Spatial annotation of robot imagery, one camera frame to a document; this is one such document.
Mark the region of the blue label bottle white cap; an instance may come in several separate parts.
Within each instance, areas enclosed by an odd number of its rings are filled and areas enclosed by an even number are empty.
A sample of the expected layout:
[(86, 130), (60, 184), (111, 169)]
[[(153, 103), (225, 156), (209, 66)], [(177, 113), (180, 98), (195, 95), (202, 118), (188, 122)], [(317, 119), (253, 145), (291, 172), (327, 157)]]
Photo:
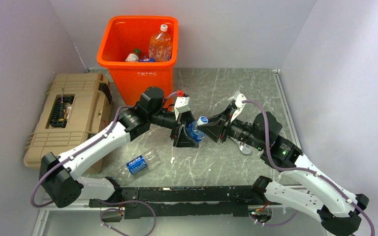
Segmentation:
[(200, 125), (207, 124), (209, 122), (208, 118), (205, 116), (201, 116), (198, 120), (193, 121), (187, 128), (189, 135), (199, 144), (204, 138), (205, 133), (200, 131), (198, 127)]

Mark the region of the blue label water bottle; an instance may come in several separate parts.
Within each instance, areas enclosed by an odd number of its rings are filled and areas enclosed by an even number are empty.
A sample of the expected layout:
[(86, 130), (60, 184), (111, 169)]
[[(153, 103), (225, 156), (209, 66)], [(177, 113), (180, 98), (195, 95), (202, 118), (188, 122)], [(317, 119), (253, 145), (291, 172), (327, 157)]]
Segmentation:
[(125, 184), (133, 182), (161, 164), (158, 152), (151, 149), (122, 165), (116, 179)]

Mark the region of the large orange juice bottle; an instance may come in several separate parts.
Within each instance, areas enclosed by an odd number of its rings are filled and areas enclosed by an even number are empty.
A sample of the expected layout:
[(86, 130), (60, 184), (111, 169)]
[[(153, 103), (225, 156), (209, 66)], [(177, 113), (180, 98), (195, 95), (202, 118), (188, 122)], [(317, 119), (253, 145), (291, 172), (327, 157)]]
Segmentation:
[(149, 58), (155, 62), (167, 62), (171, 59), (173, 40), (168, 32), (168, 25), (160, 25), (159, 32), (153, 34), (149, 43)]

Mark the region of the brown tea bottle green cap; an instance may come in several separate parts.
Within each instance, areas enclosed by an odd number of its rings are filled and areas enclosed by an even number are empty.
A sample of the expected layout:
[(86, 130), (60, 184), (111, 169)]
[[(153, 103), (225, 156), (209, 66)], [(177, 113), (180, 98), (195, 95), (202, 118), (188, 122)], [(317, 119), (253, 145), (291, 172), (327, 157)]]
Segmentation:
[(138, 62), (140, 60), (141, 56), (141, 50), (138, 48), (135, 48), (131, 53), (128, 54), (128, 56), (125, 59), (125, 62)]

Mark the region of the pepsi bottle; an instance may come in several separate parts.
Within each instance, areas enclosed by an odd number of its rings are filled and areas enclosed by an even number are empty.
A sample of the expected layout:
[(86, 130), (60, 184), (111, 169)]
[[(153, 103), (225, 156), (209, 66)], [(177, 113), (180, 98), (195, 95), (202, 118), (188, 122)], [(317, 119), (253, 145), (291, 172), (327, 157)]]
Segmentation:
[(149, 56), (143, 56), (138, 60), (139, 62), (156, 62), (156, 60)]

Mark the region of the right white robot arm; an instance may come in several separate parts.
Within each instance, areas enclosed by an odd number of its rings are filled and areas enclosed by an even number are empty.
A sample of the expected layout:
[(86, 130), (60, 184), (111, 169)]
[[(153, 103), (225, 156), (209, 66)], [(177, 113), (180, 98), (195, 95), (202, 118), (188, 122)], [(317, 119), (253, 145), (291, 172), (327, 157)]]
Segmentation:
[(257, 204), (270, 201), (298, 210), (335, 236), (355, 235), (362, 219), (367, 218), (369, 198), (347, 191), (324, 174), (297, 145), (280, 135), (282, 126), (270, 112), (261, 111), (253, 123), (248, 123), (238, 120), (236, 109), (229, 106), (218, 115), (201, 118), (197, 125), (215, 142), (233, 138), (261, 150), (266, 165), (309, 190), (306, 194), (260, 176), (251, 192)]

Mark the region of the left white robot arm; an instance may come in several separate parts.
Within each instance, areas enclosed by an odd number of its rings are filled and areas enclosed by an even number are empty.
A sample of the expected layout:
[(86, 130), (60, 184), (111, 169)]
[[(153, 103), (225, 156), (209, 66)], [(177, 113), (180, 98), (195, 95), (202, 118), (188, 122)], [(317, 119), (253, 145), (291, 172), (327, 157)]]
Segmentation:
[(82, 174), (111, 151), (126, 145), (150, 129), (152, 124), (171, 130), (170, 138), (176, 148), (198, 148), (198, 142), (188, 133), (188, 125), (195, 119), (190, 110), (190, 97), (176, 91), (165, 97), (158, 87), (148, 87), (134, 106), (119, 107), (113, 121), (102, 131), (71, 150), (55, 156), (52, 152), (41, 158), (39, 181), (30, 203), (36, 208), (35, 193), (43, 187), (51, 203), (58, 208), (75, 202), (83, 189), (95, 186), (91, 198), (101, 196), (107, 205), (121, 202), (122, 193), (110, 179), (83, 180)]

